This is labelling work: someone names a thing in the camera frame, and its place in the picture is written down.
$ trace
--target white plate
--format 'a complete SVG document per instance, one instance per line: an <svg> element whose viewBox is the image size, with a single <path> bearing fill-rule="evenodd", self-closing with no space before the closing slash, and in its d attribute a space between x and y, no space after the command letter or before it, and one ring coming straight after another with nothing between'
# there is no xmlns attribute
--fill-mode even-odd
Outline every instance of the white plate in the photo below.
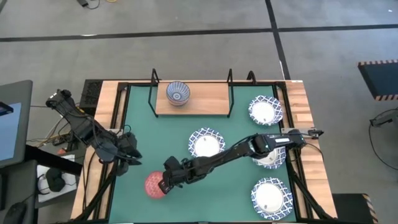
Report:
<svg viewBox="0 0 398 224"><path fill-rule="evenodd" d="M253 159L253 162L267 169L278 169L286 160L285 147L275 148L269 155L262 159Z"/></svg>
<svg viewBox="0 0 398 224"><path fill-rule="evenodd" d="M266 177L251 190L255 211L268 220L280 220L293 210L293 196L278 178Z"/></svg>
<svg viewBox="0 0 398 224"><path fill-rule="evenodd" d="M225 150L224 138L211 128L201 128L189 137L188 150L193 157L214 156Z"/></svg>
<svg viewBox="0 0 398 224"><path fill-rule="evenodd" d="M272 96L259 95L250 102L250 118L260 125L277 124L283 118L279 100Z"/></svg>

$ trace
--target blue panel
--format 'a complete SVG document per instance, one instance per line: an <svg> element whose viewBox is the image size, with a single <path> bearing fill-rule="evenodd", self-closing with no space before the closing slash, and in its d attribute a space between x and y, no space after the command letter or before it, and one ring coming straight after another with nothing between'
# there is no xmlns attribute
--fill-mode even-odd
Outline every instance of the blue panel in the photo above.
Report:
<svg viewBox="0 0 398 224"><path fill-rule="evenodd" d="M14 157L17 141L21 103L14 103L9 106L14 109L14 112L0 116L0 161Z"/></svg>

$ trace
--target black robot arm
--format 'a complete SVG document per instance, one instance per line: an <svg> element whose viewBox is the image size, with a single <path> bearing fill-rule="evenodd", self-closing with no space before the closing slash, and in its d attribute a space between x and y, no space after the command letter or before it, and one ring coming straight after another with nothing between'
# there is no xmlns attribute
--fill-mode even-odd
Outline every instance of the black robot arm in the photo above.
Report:
<svg viewBox="0 0 398 224"><path fill-rule="evenodd" d="M128 165L141 164L137 159L141 153L136 149L137 140L133 133L124 133L121 136L107 131L92 116L77 108L75 101L68 90L57 90L46 105L60 113L69 123L71 132L87 146L93 146L100 162L110 163L119 159L121 173L127 171Z"/></svg>
<svg viewBox="0 0 398 224"><path fill-rule="evenodd" d="M197 157L183 159L181 163L174 157L170 157L164 163L163 181L159 187L167 194L174 186L182 187L182 183L192 184L204 179L214 168L240 157L252 157L262 159L268 156L277 147L286 147L286 150L304 147L305 141L297 129L287 134L272 136L268 134L255 134L237 142L228 150L211 157Z"/></svg>

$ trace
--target gray floor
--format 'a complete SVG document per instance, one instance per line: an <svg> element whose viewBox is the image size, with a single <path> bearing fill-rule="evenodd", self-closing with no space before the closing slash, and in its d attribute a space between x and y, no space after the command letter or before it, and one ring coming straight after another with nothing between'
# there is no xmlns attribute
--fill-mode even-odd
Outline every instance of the gray floor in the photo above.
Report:
<svg viewBox="0 0 398 224"><path fill-rule="evenodd" d="M272 1L279 27L393 24L393 0ZM8 0L0 13L0 37L109 34L195 29L270 27L264 1L104 0L97 10L74 0ZM332 192L367 193L381 223L398 218L398 172L374 156L369 119L397 106L372 99L356 63L398 58L398 29L280 34L292 79L304 80ZM32 104L43 105L57 88L76 100L87 78L282 79L274 38L228 34L135 39L0 43L0 84L31 79ZM28 138L42 138L59 115L32 108ZM392 126L373 129L376 150L398 167ZM73 197L40 209L39 223L67 220Z"/></svg>

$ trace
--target blue and white plate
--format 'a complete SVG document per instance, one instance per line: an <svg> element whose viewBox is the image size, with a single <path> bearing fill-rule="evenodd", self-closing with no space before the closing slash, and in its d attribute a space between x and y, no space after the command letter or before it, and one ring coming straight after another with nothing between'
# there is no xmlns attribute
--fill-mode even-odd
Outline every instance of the blue and white plate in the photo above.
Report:
<svg viewBox="0 0 398 224"><path fill-rule="evenodd" d="M214 156L225 150L224 138L211 128L201 128L189 137L188 150L193 157Z"/></svg>
<svg viewBox="0 0 398 224"><path fill-rule="evenodd" d="M278 169L286 160L285 147L275 148L268 154L267 157L262 159L253 159L253 162L259 166L267 169Z"/></svg>
<svg viewBox="0 0 398 224"><path fill-rule="evenodd" d="M268 220L280 220L293 210L293 196L278 178L266 177L251 190L251 201L255 211Z"/></svg>
<svg viewBox="0 0 398 224"><path fill-rule="evenodd" d="M167 86L166 95L171 105L182 106L189 100L190 90L183 82L172 82Z"/></svg>
<svg viewBox="0 0 398 224"><path fill-rule="evenodd" d="M283 118L282 106L279 100L272 96L259 95L250 102L250 118L260 125L271 126Z"/></svg>

